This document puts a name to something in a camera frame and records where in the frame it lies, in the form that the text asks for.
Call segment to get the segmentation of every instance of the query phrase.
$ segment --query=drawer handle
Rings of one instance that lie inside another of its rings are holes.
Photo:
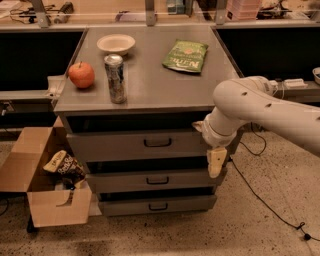
[[[151,204],[149,204],[149,210],[153,211],[153,212],[155,212],[155,211],[165,211],[167,209],[168,209],[168,203],[166,203],[163,207],[154,207]]]
[[[156,144],[156,143],[150,143],[148,142],[146,139],[143,140],[143,144],[145,147],[148,147],[148,148],[156,148],[156,147],[169,147],[171,144],[172,144],[172,139],[169,138],[168,142],[167,143],[163,143],[163,144]]]
[[[152,181],[149,178],[146,179],[148,185],[165,185],[169,183],[169,177],[167,176],[164,181]]]

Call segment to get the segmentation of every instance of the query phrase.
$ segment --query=chip bag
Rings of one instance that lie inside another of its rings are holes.
[[[207,44],[177,39],[162,65],[177,71],[201,73],[207,49]]]
[[[80,188],[85,180],[83,166],[65,150],[57,152],[43,169],[52,173],[59,173],[63,179],[71,180],[76,188]]]

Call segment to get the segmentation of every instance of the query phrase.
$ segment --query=white container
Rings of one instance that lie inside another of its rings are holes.
[[[261,0],[229,0],[227,17],[230,20],[255,20]]]
[[[98,48],[105,54],[126,55],[135,45],[134,38],[128,35],[113,34],[100,38],[97,42]]]
[[[227,9],[235,8],[238,11],[257,11],[260,7],[260,0],[256,1],[256,3],[246,3],[244,0],[231,0],[228,1]]]

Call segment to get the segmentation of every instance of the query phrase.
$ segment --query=box flap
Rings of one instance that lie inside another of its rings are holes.
[[[28,192],[30,212],[35,227],[87,223],[92,192],[88,185],[70,190]]]
[[[41,154],[11,152],[0,169],[1,192],[27,192]]]
[[[63,127],[62,120],[59,116],[57,117],[56,121],[54,122],[53,127]]]
[[[27,192],[35,173],[52,155],[48,146],[51,127],[26,127],[13,145],[11,153],[0,168],[1,192]]]
[[[25,127],[11,152],[42,154],[52,129],[52,127]]]

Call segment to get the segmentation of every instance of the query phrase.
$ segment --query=cabinet top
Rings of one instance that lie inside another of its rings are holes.
[[[136,45],[124,56],[127,101],[110,101],[104,68],[105,55],[97,47],[108,34],[127,34]],[[162,61],[176,39],[208,44],[201,74],[166,69]],[[159,25],[90,27],[76,62],[88,62],[95,71],[94,85],[77,89],[69,79],[55,112],[145,112],[177,109],[207,110],[213,107],[212,92],[223,80],[238,77],[230,60],[209,25]]]

